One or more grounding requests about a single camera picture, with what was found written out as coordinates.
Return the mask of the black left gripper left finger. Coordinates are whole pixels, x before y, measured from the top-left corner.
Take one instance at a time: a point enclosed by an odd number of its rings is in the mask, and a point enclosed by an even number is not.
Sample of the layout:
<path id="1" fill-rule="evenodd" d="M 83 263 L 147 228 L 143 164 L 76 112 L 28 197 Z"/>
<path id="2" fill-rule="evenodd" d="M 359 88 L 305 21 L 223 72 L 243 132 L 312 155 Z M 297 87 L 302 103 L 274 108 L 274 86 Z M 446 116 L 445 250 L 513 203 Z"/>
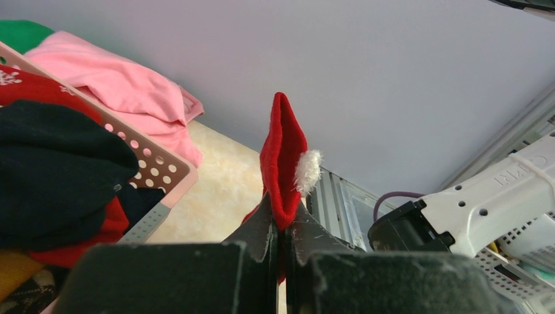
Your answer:
<path id="1" fill-rule="evenodd" d="M 269 195 L 219 243 L 92 247 L 55 313 L 277 313 L 278 230 Z"/>

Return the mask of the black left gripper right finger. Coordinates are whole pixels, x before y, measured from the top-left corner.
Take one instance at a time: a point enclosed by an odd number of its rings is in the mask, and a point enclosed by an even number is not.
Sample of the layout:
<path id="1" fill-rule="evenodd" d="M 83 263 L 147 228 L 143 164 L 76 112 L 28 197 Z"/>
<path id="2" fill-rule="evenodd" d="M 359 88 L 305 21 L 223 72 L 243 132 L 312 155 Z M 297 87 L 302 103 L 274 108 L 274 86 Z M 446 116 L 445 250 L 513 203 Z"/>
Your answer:
<path id="1" fill-rule="evenodd" d="M 512 313 L 470 259 L 349 248 L 298 206 L 285 233 L 289 313 Z"/>

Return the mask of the black sock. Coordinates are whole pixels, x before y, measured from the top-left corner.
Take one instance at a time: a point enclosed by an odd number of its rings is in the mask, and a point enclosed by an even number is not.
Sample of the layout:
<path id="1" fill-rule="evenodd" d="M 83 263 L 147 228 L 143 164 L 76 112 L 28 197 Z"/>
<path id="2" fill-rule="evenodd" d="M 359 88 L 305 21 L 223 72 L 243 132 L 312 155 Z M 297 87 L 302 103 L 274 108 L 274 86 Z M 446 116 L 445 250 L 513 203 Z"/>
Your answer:
<path id="1" fill-rule="evenodd" d="M 88 116 L 18 100 L 1 109 L 1 246 L 48 251 L 98 235 L 108 212 L 116 232 L 165 195 L 134 188 L 132 149 Z"/>

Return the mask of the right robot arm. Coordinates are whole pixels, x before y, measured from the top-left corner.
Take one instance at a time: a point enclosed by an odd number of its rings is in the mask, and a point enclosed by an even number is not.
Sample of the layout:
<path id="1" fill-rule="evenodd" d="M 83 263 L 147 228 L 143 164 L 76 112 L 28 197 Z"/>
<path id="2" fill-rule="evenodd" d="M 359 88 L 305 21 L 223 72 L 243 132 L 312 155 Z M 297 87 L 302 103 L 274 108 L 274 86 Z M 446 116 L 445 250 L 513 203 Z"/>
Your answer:
<path id="1" fill-rule="evenodd" d="M 554 210 L 554 134 L 474 177 L 409 201 L 368 231 L 374 251 L 449 252 L 474 257 L 509 231 Z"/>

